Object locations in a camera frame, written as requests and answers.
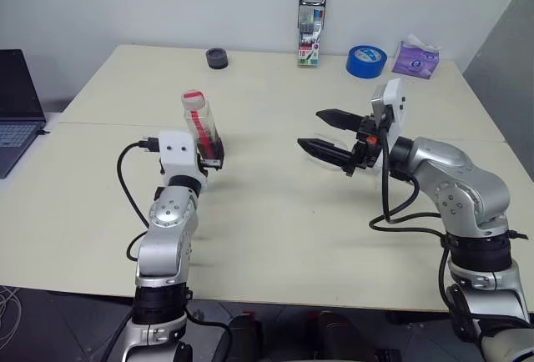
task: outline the blue tape roll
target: blue tape roll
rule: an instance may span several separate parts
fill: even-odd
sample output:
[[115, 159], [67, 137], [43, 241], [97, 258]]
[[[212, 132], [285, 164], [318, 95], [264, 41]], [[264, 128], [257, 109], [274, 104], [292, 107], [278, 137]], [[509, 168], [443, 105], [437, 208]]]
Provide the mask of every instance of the blue tape roll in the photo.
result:
[[360, 45], [349, 51], [347, 72], [361, 78], [378, 77], [386, 61], [387, 55], [383, 50], [370, 45]]

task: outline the laptop screen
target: laptop screen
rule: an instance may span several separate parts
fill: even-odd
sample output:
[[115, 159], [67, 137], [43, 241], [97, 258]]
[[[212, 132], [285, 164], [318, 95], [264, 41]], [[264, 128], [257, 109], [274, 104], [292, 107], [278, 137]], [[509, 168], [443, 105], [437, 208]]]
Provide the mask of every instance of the laptop screen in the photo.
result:
[[0, 118], [43, 118], [20, 49], [0, 50]]

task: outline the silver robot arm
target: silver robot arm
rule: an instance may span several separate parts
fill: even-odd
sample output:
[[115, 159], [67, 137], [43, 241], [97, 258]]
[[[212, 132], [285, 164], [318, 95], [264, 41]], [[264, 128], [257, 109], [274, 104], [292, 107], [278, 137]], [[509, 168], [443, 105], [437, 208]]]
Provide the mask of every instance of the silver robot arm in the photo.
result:
[[[518, 324], [530, 320], [510, 253], [510, 238], [520, 234], [508, 229], [510, 194], [504, 182], [478, 168], [460, 149], [426, 138], [413, 142], [403, 164], [397, 168], [404, 167], [418, 180], [446, 229], [448, 265], [456, 282], [446, 296], [455, 332], [478, 342], [488, 362], [534, 360], [534, 329]], [[481, 319], [469, 319], [468, 314]]]
[[398, 79], [378, 88], [372, 108], [374, 114], [364, 117], [339, 109], [317, 112], [330, 126], [356, 133], [351, 151], [317, 138], [299, 138], [298, 144], [349, 176], [355, 168], [382, 168], [382, 148], [392, 144], [389, 175], [416, 180], [441, 214], [446, 234], [440, 276], [450, 252], [455, 283], [445, 289], [440, 280], [440, 293], [456, 334], [478, 344], [488, 362], [534, 361], [534, 329], [510, 247], [510, 239], [526, 236], [508, 229], [506, 185], [450, 144], [400, 137], [406, 97]]
[[158, 145], [165, 187], [156, 192], [149, 229], [139, 246], [133, 312], [123, 332], [122, 362], [191, 359], [190, 346], [180, 339], [187, 320], [191, 237], [198, 224], [198, 196], [207, 180], [189, 133], [163, 131]]

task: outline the tissue box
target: tissue box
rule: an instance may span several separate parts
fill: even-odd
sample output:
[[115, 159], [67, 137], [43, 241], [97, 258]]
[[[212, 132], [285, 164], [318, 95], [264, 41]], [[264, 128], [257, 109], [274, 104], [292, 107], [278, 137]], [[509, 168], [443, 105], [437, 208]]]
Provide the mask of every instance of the tissue box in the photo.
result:
[[401, 41], [392, 71], [428, 79], [439, 62], [440, 53], [437, 50], [431, 52]]

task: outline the wall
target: wall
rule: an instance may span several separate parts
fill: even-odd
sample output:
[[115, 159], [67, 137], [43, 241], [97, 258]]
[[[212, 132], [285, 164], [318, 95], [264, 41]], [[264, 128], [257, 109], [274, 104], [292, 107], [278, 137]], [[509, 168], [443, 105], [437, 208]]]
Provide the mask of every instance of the wall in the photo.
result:
[[464, 73], [534, 179], [534, 0], [512, 0]]
[[[325, 53], [414, 32], [461, 69], [510, 0], [328, 0]], [[120, 43], [292, 51], [296, 0], [0, 0], [0, 48], [22, 48], [42, 99], [70, 99]]]

